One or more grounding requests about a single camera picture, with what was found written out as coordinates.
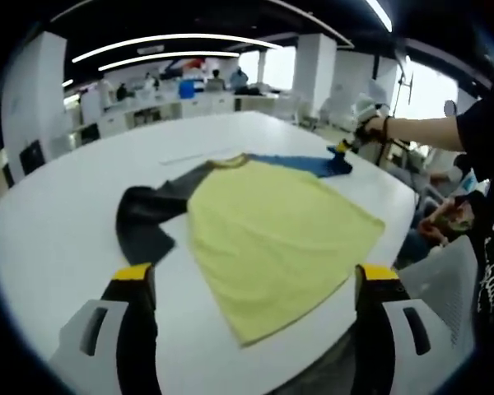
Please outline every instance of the yellow t-shirt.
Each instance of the yellow t-shirt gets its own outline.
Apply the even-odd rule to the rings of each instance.
[[[312,174],[248,161],[189,200],[193,253],[242,344],[312,310],[364,263],[384,223]]]

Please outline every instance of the wrist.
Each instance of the wrist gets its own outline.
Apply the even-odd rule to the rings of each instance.
[[[382,131],[384,127],[384,118],[375,117],[370,119],[370,121],[364,127],[364,130],[371,132],[372,130]]]

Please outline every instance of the white cabinet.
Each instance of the white cabinet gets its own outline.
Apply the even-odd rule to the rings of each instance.
[[[233,95],[214,95],[212,97],[213,114],[232,114],[234,113],[234,96]]]
[[[181,100],[181,118],[201,117],[212,112],[212,101],[207,97],[201,99]]]
[[[124,113],[105,115],[97,122],[100,138],[107,138],[126,132],[128,124]]]

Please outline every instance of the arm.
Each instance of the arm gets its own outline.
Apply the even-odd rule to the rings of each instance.
[[[384,118],[373,118],[367,125],[371,129],[383,130]],[[397,119],[388,120],[388,138],[420,142],[447,151],[463,151],[459,140],[456,118],[442,119]]]
[[[365,130],[382,131],[383,118],[373,118]],[[428,144],[448,151],[466,151],[478,181],[494,175],[494,92],[467,112],[443,119],[388,121],[388,138]]]
[[[453,207],[455,207],[455,200],[453,198],[446,199],[445,202],[441,204],[439,207],[437,207],[437,210],[432,212],[427,219],[429,220],[430,223],[434,223],[438,216],[445,214]]]
[[[449,181],[447,173],[432,173],[430,174],[430,182],[432,184],[442,183],[444,181]]]

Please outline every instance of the white desk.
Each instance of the white desk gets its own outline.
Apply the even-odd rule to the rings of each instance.
[[[0,202],[0,288],[14,322],[45,360],[54,353],[59,329],[126,266],[114,230],[126,188],[159,186],[216,155],[330,157],[325,146],[312,133],[246,112],[139,128],[43,166]],[[353,172],[325,182],[384,221],[367,261],[389,266],[412,219],[413,192],[367,161],[348,159]],[[350,278],[298,322],[241,349],[187,248],[186,216],[163,229],[177,241],[155,271],[156,365],[165,395],[266,393],[317,360],[356,318]]]

